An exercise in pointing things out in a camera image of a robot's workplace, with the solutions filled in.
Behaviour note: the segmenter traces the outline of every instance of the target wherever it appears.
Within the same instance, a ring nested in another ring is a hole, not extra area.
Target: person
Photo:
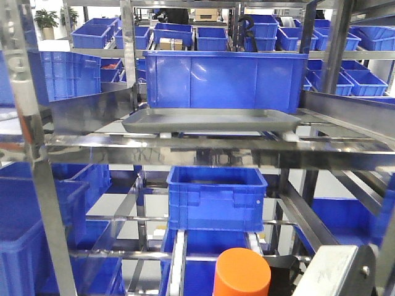
[[[157,19],[159,15],[164,14],[168,23],[177,23],[179,25],[189,24],[189,14],[187,9],[181,8],[161,8],[155,15]]]

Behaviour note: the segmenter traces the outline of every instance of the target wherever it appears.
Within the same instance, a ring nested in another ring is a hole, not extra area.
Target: metal tray
[[[276,110],[155,108],[139,110],[122,124],[130,133],[294,131],[300,121]]]

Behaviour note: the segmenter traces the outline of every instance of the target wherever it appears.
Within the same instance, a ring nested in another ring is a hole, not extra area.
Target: orange cap
[[[249,249],[229,249],[215,265],[213,296],[267,296],[271,278],[262,256]]]

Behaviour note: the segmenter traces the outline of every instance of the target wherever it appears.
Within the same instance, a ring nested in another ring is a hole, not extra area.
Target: blue plastic crate
[[[305,77],[304,78],[304,83],[303,83],[303,90],[304,91],[310,91],[312,87],[313,86],[312,86],[311,82]]]
[[[352,27],[351,32],[362,39],[360,45],[369,51],[395,51],[393,27]]]
[[[272,15],[247,15],[254,20],[254,26],[250,29],[256,38],[274,38],[277,34],[278,22]]]
[[[117,46],[117,49],[123,49],[122,29],[115,34],[115,45]]]
[[[170,229],[263,230],[259,170],[173,166],[167,182]]]
[[[41,52],[49,101],[101,92],[100,57],[74,52]]]
[[[100,69],[101,82],[119,82],[118,69]]]
[[[314,70],[309,71],[307,74],[307,79],[313,84],[313,86],[320,91],[321,90],[321,71]],[[348,80],[342,73],[339,73],[338,84],[336,87],[336,94],[339,96],[349,96],[351,94],[354,84]]]
[[[315,28],[329,28],[329,27],[331,27],[331,21],[330,20],[319,20],[319,19],[316,19],[314,21],[314,27]]]
[[[98,201],[111,185],[108,165],[98,164],[53,164],[52,173],[59,181],[87,182],[85,193],[85,212]],[[0,168],[0,177],[31,178],[30,165],[15,162]]]
[[[302,38],[301,28],[278,28],[277,31],[277,43],[281,45],[285,51],[296,51],[298,41]],[[311,37],[310,50],[315,49],[318,38],[316,36]]]
[[[86,233],[77,242],[76,249],[91,250],[109,223],[109,221],[86,220]]]
[[[226,51],[228,34],[223,28],[197,28],[198,51]]]
[[[135,27],[136,49],[147,49],[149,36],[149,27]]]
[[[70,261],[77,292],[81,293],[86,259],[71,257]],[[122,259],[106,258],[87,292],[90,295],[124,296],[126,291],[122,278]],[[53,295],[56,293],[59,293],[59,289],[54,271],[52,271],[45,286],[40,290],[40,295]]]
[[[154,28],[154,42],[160,43],[161,38],[181,39],[184,46],[192,45],[192,26],[175,23],[157,23]]]
[[[307,69],[308,70],[321,70],[323,65],[323,60],[308,60]]]
[[[122,59],[102,58],[100,61],[100,67],[103,68],[108,65],[115,65],[114,68],[118,69],[120,72],[123,69]]]
[[[314,35],[318,37],[317,43],[315,45],[316,50],[324,51],[328,44],[329,29],[327,28],[315,28]],[[346,51],[355,51],[361,39],[355,35],[348,33]]]
[[[370,242],[375,217],[357,199],[314,198],[312,208],[340,244]]]
[[[388,84],[368,71],[345,71],[346,77],[354,84],[352,94],[355,96],[382,96]]]
[[[38,103],[43,106],[48,106],[49,102],[47,87],[45,81],[43,80],[44,70],[43,64],[41,63],[40,52],[28,50],[27,54],[30,62],[31,73],[33,74],[32,78],[35,84]],[[6,61],[1,50],[0,81],[0,107],[14,107],[14,93],[12,92]]]
[[[173,252],[176,230],[166,230],[162,252]],[[220,255],[231,248],[246,248],[245,233],[229,231],[188,231],[186,254]],[[166,296],[170,272],[170,260],[161,260],[162,280],[159,296]],[[184,280],[184,296],[212,296],[215,262],[187,261]]]
[[[112,38],[110,27],[83,25],[71,33],[75,48],[105,48]]]
[[[110,35],[115,35],[118,32],[118,20],[119,18],[92,18],[88,20],[84,26],[86,25],[99,25],[110,28]]]
[[[294,113],[299,105],[307,59],[305,54],[276,52],[148,51],[145,56],[151,108],[275,109],[287,113]]]
[[[56,182],[66,225],[85,232],[81,182]],[[35,295],[49,276],[51,260],[33,181],[0,178],[0,295]]]
[[[358,70],[370,72],[370,70],[364,65],[358,63],[356,60],[344,60],[341,62],[341,69],[344,71]]]
[[[13,107],[14,93],[12,92],[8,69],[2,51],[0,51],[0,81],[0,105]]]
[[[276,48],[277,37],[274,38],[255,38],[257,43],[258,51],[274,51]],[[252,52],[254,48],[252,47],[251,38],[247,37],[244,42],[244,47],[246,51]]]

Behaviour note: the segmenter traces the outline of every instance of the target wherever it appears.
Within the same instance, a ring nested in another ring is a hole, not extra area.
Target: crate handle
[[[96,68],[99,63],[95,60],[84,60],[84,68]]]

